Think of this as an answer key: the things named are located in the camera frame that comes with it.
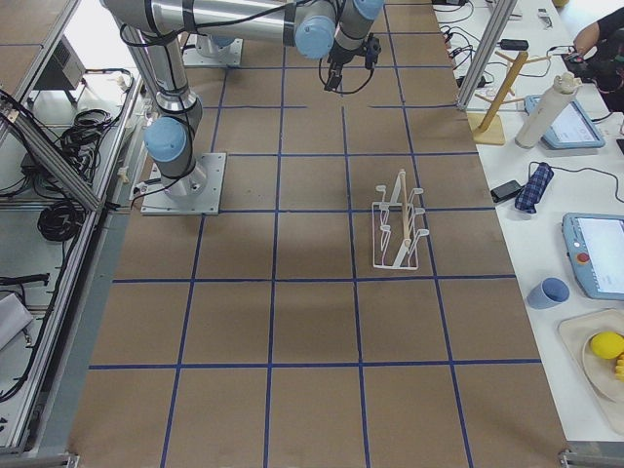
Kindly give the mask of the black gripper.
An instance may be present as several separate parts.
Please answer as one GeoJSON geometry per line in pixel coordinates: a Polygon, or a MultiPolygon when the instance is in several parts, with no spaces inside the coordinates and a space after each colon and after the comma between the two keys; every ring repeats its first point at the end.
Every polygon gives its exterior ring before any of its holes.
{"type": "Polygon", "coordinates": [[[342,67],[356,56],[354,50],[332,47],[328,55],[329,72],[324,84],[325,91],[337,91],[342,81],[342,67]]]}

